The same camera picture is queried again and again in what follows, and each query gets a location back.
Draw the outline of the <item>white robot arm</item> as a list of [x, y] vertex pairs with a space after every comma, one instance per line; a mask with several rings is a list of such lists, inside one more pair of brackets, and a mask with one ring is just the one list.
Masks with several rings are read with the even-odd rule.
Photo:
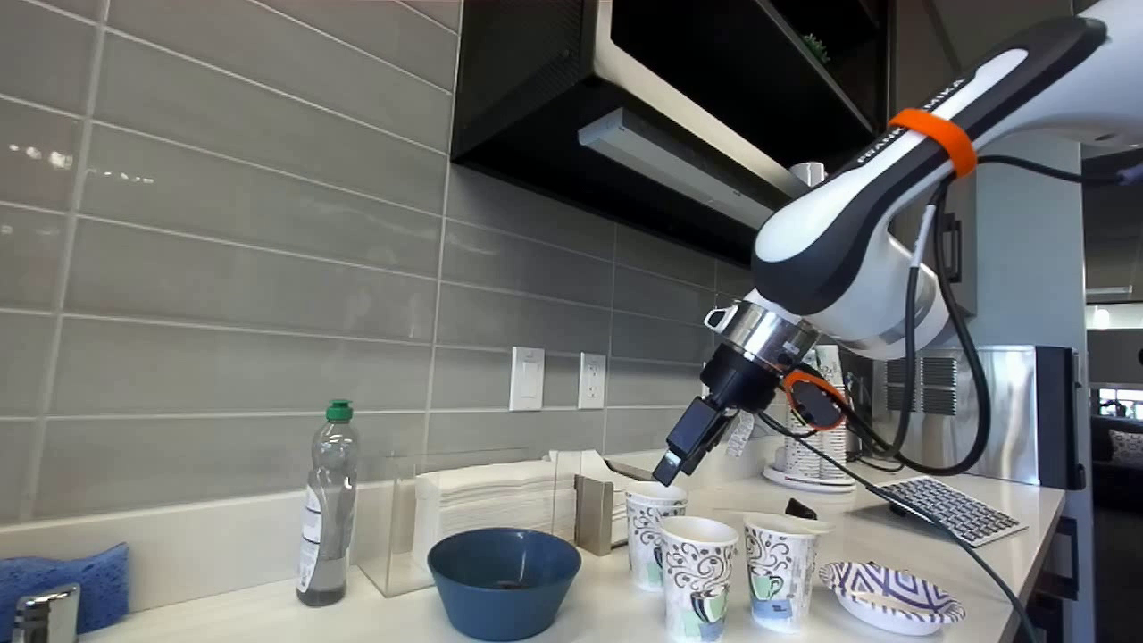
[[671, 487], [736, 411], [760, 415], [802, 378], [802, 357], [842, 342], [871, 361], [915, 357], [962, 326], [937, 269], [946, 188], [986, 148], [1020, 131], [1135, 143], [1143, 116], [1143, 0], [1096, 0], [986, 55], [834, 178], [779, 207], [754, 235], [749, 288], [708, 316], [719, 351], [665, 440], [655, 478]]

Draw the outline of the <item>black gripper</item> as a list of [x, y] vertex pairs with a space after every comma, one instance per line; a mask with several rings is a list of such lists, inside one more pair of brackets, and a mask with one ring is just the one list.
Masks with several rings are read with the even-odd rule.
[[783, 361], [749, 361], [733, 346], [719, 346], [705, 365], [705, 392], [684, 411], [669, 432], [669, 451], [649, 469], [649, 478], [671, 487], [694, 473], [725, 432], [729, 411], [766, 411], [785, 376]]

